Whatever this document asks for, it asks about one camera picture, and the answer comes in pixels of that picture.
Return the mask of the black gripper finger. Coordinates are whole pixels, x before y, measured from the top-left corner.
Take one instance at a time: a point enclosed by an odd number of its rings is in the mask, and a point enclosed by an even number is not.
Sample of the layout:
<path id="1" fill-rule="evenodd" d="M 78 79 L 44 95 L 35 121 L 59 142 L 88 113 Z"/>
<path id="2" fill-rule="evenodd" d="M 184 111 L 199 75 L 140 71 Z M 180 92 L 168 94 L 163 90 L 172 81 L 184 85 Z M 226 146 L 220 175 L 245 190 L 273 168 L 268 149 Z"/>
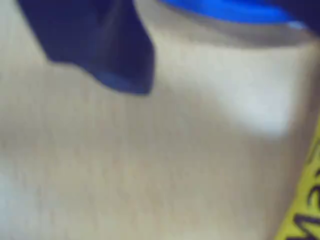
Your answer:
<path id="1" fill-rule="evenodd" d="M 155 49 L 131 0 L 20 0 L 46 57 L 116 91 L 147 95 Z"/>
<path id="2" fill-rule="evenodd" d="M 305 24 L 312 33 L 320 36 L 319 0 L 273 0 L 272 4 Z"/>

